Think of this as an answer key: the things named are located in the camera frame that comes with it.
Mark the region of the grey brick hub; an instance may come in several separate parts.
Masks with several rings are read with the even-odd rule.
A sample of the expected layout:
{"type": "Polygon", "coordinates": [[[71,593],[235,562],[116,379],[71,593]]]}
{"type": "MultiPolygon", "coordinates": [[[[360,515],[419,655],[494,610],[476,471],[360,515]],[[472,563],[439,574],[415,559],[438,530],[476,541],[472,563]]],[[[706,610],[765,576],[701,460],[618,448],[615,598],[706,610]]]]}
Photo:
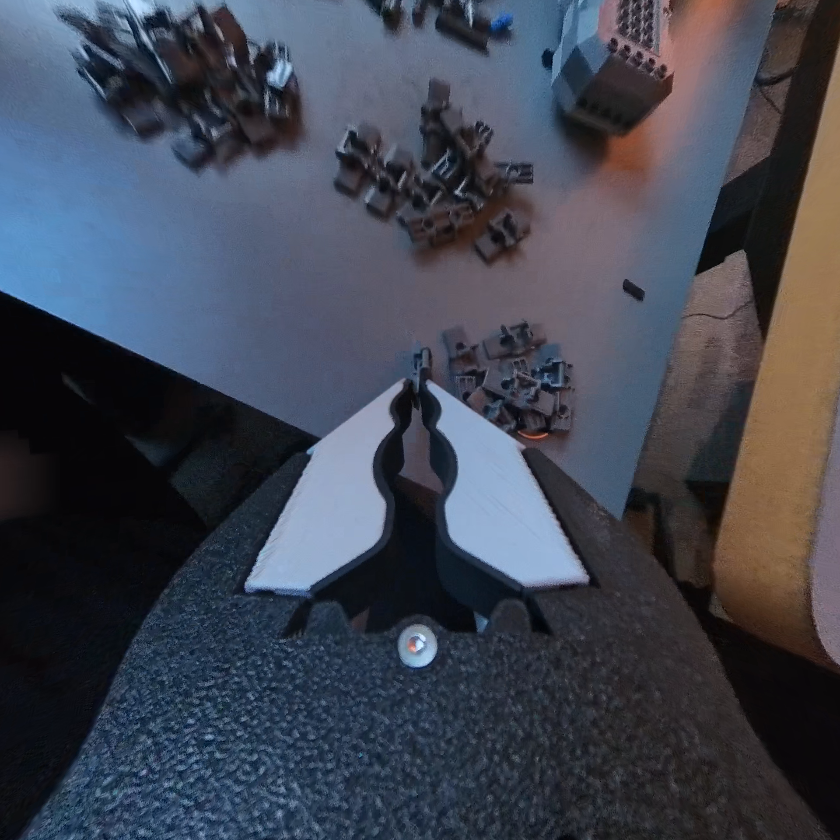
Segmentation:
{"type": "Polygon", "coordinates": [[[561,116],[621,137],[670,95],[671,2],[560,1],[551,89],[561,116]]]}

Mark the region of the small grey brick cluster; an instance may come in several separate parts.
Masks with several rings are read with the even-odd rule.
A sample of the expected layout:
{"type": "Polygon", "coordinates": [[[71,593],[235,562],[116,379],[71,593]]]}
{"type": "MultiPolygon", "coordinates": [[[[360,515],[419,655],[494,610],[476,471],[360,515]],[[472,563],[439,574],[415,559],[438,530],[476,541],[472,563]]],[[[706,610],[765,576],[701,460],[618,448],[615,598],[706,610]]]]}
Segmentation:
{"type": "Polygon", "coordinates": [[[573,365],[543,323],[502,324],[479,342],[458,325],[442,341],[455,398],[494,427],[531,441],[571,431],[573,365]]]}
{"type": "Polygon", "coordinates": [[[348,126],[335,150],[336,190],[361,196],[375,217],[394,218],[416,249],[454,243],[477,224],[473,247],[484,263],[518,249],[531,234],[530,215],[505,200],[513,187],[532,184],[532,163],[495,159],[495,130],[468,119],[442,78],[429,79],[418,128],[416,157],[402,143],[386,145],[369,122],[348,126]]]}

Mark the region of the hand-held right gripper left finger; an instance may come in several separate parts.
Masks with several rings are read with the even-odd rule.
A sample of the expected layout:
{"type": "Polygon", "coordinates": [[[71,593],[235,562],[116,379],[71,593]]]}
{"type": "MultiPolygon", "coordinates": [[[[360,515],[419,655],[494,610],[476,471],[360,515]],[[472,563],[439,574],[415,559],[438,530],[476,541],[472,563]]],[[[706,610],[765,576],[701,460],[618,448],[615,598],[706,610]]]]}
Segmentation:
{"type": "Polygon", "coordinates": [[[384,551],[412,414],[413,386],[398,381],[311,447],[246,593],[312,597],[384,551]]]}

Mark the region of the pile of grey brick parts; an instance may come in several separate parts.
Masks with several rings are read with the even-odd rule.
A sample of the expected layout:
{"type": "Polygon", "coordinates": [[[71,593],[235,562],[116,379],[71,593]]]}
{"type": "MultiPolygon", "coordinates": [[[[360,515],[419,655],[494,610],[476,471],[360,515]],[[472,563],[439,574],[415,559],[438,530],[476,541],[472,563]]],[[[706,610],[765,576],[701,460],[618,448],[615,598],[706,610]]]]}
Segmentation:
{"type": "Polygon", "coordinates": [[[482,54],[487,53],[491,42],[509,40],[513,30],[512,24],[510,32],[494,36],[489,31],[491,19],[507,12],[488,15],[478,1],[363,1],[362,4],[389,34],[399,33],[406,19],[412,27],[421,29],[432,18],[439,34],[482,54]]]}

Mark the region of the small dark grey brick piece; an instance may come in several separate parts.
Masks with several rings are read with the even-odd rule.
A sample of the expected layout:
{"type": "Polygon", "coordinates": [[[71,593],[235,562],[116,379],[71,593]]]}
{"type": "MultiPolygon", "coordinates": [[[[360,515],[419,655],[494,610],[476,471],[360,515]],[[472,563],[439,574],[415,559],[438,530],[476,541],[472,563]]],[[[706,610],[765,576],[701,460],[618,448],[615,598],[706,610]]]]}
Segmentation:
{"type": "Polygon", "coordinates": [[[429,383],[433,379],[433,353],[430,347],[423,345],[415,349],[412,355],[412,369],[406,380],[408,394],[414,409],[419,412],[426,410],[429,393],[429,383]]]}

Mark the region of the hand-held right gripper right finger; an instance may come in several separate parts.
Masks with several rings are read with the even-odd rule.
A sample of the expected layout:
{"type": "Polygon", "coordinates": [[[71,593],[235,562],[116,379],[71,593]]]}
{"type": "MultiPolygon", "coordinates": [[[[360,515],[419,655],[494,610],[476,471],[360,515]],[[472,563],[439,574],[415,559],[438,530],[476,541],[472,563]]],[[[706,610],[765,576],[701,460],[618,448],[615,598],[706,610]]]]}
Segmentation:
{"type": "Polygon", "coordinates": [[[447,546],[519,589],[587,586],[590,575],[524,456],[525,447],[433,381],[421,384],[447,546]]]}

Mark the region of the person's dark clothed torso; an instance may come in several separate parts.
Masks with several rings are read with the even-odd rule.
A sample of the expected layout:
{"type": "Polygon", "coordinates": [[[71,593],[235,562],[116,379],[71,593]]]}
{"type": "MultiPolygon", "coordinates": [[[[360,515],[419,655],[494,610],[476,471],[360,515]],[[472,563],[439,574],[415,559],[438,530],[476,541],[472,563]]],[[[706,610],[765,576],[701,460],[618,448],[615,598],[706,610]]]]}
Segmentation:
{"type": "Polygon", "coordinates": [[[144,618],[315,437],[6,294],[1,835],[49,798],[144,618]]]}

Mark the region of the wooden edged background table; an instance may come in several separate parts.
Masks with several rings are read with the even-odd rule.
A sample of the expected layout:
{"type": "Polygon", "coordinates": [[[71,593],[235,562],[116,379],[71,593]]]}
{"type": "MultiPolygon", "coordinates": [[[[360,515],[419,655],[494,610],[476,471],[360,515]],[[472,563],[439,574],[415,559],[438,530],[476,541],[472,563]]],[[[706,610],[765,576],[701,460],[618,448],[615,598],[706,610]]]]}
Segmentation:
{"type": "Polygon", "coordinates": [[[835,673],[838,131],[835,58],[712,564],[734,625],[835,673]]]}

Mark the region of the dark grey brick cluster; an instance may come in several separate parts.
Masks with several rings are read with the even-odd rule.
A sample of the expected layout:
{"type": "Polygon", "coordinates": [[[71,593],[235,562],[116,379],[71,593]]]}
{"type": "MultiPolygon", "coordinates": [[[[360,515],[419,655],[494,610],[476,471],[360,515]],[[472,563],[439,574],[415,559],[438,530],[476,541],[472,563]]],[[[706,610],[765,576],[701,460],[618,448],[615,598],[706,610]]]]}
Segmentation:
{"type": "Polygon", "coordinates": [[[224,169],[301,131],[299,79],[288,45],[248,37],[224,3],[178,14],[162,3],[57,6],[79,38],[78,76],[142,139],[167,133],[188,170],[224,169]]]}

